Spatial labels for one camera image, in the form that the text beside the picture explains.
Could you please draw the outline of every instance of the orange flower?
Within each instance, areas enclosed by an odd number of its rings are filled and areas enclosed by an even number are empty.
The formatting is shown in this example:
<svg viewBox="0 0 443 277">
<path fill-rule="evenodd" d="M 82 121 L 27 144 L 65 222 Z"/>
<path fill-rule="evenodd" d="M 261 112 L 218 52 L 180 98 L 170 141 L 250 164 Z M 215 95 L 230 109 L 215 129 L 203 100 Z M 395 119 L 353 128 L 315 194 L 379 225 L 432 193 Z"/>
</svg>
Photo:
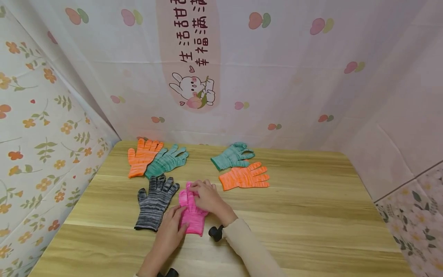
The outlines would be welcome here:
<svg viewBox="0 0 443 277">
<path fill-rule="evenodd" d="M 11 111 L 11 106 L 10 105 L 0 105 L 0 119 L 3 119 L 6 117 L 7 112 Z"/>
<path fill-rule="evenodd" d="M 9 52 L 11 52 L 12 54 L 20 54 L 20 49 L 17 48 L 16 43 L 7 41 L 6 46 L 9 47 Z"/>
<path fill-rule="evenodd" d="M 65 133 L 66 135 L 69 135 L 71 133 L 72 126 L 68 122 L 63 123 L 63 127 L 60 128 L 60 131 L 62 133 Z"/>
<path fill-rule="evenodd" d="M 91 154 L 92 154 L 91 147 L 89 147 L 88 149 L 85 149 L 85 157 L 89 156 Z"/>
<path fill-rule="evenodd" d="M 54 164 L 54 167 L 56 169 L 61 169 L 62 167 L 65 166 L 65 162 L 66 162 L 65 160 L 57 160 Z"/>
<path fill-rule="evenodd" d="M 19 174 L 20 172 L 21 172 L 21 170 L 20 170 L 19 166 L 16 165 L 9 170 L 9 176 L 12 176 L 14 174 Z"/>
<path fill-rule="evenodd" d="M 35 246 L 39 246 L 43 242 L 43 237 L 40 237 L 36 242 Z"/>
<path fill-rule="evenodd" d="M 0 205 L 0 214 L 6 214 L 7 212 L 9 212 L 9 208 L 12 207 L 11 204 L 1 204 Z"/>
<path fill-rule="evenodd" d="M 0 230 L 0 238 L 9 235 L 10 232 L 11 231 L 9 229 Z"/>
<path fill-rule="evenodd" d="M 63 201 L 63 199 L 65 198 L 65 193 L 64 192 L 59 192 L 55 197 L 55 201 L 58 203 L 60 201 Z"/>
<path fill-rule="evenodd" d="M 52 184 L 51 180 L 49 180 L 48 178 L 43 178 L 41 183 L 37 184 L 35 188 L 41 191 L 46 191 L 47 187 L 51 184 Z"/>
<path fill-rule="evenodd" d="M 52 70 L 50 70 L 49 68 L 45 68 L 43 69 L 43 71 L 45 72 L 45 78 L 54 84 L 54 82 L 57 80 L 57 77 L 52 74 Z"/>
<path fill-rule="evenodd" d="M 17 241 L 20 242 L 21 244 L 24 244 L 28 239 L 30 239 L 32 237 L 32 234 L 30 231 L 27 231 L 26 233 L 24 233 L 23 236 L 21 236 Z"/>
<path fill-rule="evenodd" d="M 101 156 L 103 156 L 104 154 L 105 154 L 105 152 L 103 152 L 102 149 L 100 149 L 100 150 L 97 152 L 97 156 L 98 156 L 99 158 L 101 158 Z"/>
<path fill-rule="evenodd" d="M 21 158 L 23 158 L 23 155 L 20 153 L 20 151 L 17 152 L 9 152 L 8 156 L 11 158 L 11 160 L 20 160 Z"/>
<path fill-rule="evenodd" d="M 23 120 L 23 124 L 25 124 L 25 128 L 34 127 L 34 119 L 30 118 L 28 120 Z"/>
<path fill-rule="evenodd" d="M 0 248 L 0 258 L 6 258 L 6 255 L 11 251 L 11 248 L 8 248 L 6 245 L 3 248 Z"/>
<path fill-rule="evenodd" d="M 52 222 L 52 225 L 49 226 L 48 231 L 57 230 L 60 227 L 60 224 L 58 223 L 58 220 L 54 220 Z"/>
<path fill-rule="evenodd" d="M 6 77 L 3 72 L 0 72 L 0 89 L 8 89 L 10 83 L 11 79 Z"/>
</svg>

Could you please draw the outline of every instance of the pink glove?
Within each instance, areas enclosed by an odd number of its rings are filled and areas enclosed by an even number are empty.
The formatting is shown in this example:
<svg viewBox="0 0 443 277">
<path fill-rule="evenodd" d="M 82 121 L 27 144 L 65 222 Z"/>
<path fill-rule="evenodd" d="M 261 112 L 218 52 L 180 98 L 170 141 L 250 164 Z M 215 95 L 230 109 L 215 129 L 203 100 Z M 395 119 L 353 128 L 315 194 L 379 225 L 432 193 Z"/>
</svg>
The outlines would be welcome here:
<svg viewBox="0 0 443 277">
<path fill-rule="evenodd" d="M 198 208 L 195 205 L 194 195 L 198 195 L 198 193 L 189 191 L 191 184 L 192 182 L 187 182 L 186 190 L 182 190 L 179 194 L 180 206 L 188 206 L 186 211 L 183 212 L 180 226 L 189 222 L 186 234 L 199 234 L 201 237 L 203 236 L 205 217 L 208 215 L 208 212 Z"/>
</svg>

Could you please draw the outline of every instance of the wood grain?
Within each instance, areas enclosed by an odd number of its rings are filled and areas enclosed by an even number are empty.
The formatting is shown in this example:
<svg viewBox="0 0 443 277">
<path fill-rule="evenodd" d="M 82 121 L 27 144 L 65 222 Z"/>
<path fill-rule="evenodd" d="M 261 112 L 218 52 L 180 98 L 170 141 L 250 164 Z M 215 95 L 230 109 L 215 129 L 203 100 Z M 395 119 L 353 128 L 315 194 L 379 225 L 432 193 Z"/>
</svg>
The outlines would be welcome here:
<svg viewBox="0 0 443 277">
<path fill-rule="evenodd" d="M 187 164 L 167 173 L 186 181 L 209 179 L 242 217 L 288 276 L 412 276 L 392 236 L 348 159 L 341 153 L 254 149 L 268 167 L 269 188 L 223 192 L 210 157 L 224 148 L 184 145 Z M 132 276 L 155 233 L 133 229 L 137 192 L 148 179 L 128 179 L 127 150 L 119 142 L 31 273 L 31 277 Z M 178 204 L 178 193 L 171 205 Z M 203 237 L 189 234 L 164 266 L 180 277 L 248 276 L 225 241 L 207 235 L 219 225 L 206 218 Z"/>
</svg>

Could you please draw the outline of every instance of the orange glove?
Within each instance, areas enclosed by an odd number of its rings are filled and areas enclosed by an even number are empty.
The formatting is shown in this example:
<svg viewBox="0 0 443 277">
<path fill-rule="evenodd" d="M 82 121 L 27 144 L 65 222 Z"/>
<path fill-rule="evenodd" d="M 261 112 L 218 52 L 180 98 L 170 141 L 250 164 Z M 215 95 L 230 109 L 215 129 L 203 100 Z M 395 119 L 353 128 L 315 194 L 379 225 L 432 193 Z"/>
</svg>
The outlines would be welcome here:
<svg viewBox="0 0 443 277">
<path fill-rule="evenodd" d="M 144 139 L 139 139 L 137 144 L 137 154 L 134 148 L 128 149 L 128 161 L 131 165 L 131 170 L 129 170 L 129 178 L 135 176 L 142 176 L 146 171 L 148 164 L 154 160 L 157 153 L 163 148 L 163 142 L 158 140 L 152 141 Z"/>
<path fill-rule="evenodd" d="M 265 173 L 268 169 L 266 166 L 261 166 L 261 162 L 250 164 L 246 168 L 232 168 L 231 171 L 220 175 L 221 184 L 223 190 L 227 191 L 235 187 L 269 187 L 269 183 L 265 182 L 269 180 L 268 174 Z"/>
</svg>

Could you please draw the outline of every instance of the black striped glove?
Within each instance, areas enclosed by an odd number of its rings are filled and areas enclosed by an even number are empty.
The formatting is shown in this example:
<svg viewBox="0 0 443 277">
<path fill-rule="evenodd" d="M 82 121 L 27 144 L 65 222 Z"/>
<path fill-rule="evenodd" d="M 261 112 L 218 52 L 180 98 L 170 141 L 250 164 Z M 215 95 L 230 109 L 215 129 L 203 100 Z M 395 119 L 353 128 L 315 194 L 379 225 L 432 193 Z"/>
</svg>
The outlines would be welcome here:
<svg viewBox="0 0 443 277">
<path fill-rule="evenodd" d="M 152 176 L 149 180 L 149 191 L 146 195 L 145 188 L 138 192 L 140 215 L 134 229 L 149 229 L 156 232 L 162 222 L 163 213 L 166 211 L 174 194 L 180 185 L 174 183 L 174 178 L 166 180 L 164 174 L 159 177 Z"/>
</svg>

